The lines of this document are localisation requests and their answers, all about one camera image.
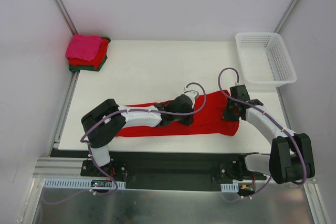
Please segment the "white plastic basket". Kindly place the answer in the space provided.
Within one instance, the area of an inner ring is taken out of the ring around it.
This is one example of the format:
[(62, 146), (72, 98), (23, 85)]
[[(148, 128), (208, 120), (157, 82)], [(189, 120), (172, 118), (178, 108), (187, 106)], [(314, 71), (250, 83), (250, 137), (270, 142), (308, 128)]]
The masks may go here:
[(243, 80), (249, 89), (269, 92), (297, 81), (286, 45), (278, 33), (237, 33), (235, 41)]

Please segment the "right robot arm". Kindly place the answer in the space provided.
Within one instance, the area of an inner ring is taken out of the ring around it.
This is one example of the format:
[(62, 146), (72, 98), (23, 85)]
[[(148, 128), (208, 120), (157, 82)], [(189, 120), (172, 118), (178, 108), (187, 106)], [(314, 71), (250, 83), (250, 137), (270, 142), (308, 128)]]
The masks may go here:
[(296, 133), (282, 126), (258, 99), (251, 99), (245, 85), (230, 87), (223, 119), (228, 122), (246, 121), (254, 126), (271, 145), (268, 154), (242, 155), (236, 174), (248, 179), (255, 172), (267, 174), (277, 184), (303, 184), (315, 176), (311, 139), (306, 133)]

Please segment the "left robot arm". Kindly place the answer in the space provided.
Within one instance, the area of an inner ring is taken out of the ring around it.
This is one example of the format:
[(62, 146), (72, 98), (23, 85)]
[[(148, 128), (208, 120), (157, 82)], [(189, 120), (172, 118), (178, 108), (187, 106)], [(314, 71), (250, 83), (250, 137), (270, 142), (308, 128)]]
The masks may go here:
[(166, 127), (174, 122), (190, 126), (193, 123), (196, 91), (188, 91), (165, 103), (149, 107), (127, 107), (107, 99), (81, 119), (87, 133), (91, 156), (95, 160), (93, 170), (99, 176), (111, 171), (108, 144), (123, 129), (136, 126)]

